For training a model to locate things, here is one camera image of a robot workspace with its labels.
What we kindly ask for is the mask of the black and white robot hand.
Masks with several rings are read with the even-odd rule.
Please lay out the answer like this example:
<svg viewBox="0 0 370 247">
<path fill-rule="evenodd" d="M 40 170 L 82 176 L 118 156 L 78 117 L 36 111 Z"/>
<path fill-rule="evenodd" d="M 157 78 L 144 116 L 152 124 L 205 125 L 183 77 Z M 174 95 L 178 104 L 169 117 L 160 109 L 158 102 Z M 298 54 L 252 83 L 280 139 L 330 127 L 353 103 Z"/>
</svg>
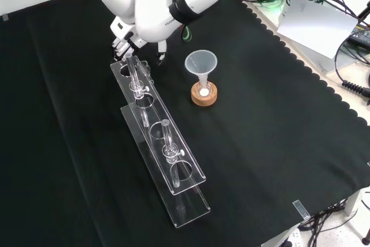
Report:
<svg viewBox="0 0 370 247">
<path fill-rule="evenodd" d="M 158 46 L 158 65 L 165 60 L 167 53 L 167 38 L 176 29 L 175 19 L 170 15 L 168 9 L 155 16 L 145 16 L 138 13 L 129 17 L 128 22 L 117 16 L 110 25 L 115 35 L 112 43 L 114 48 L 114 59 L 121 60 L 126 53 L 136 54 L 139 49 L 148 43 L 156 43 Z"/>
</svg>

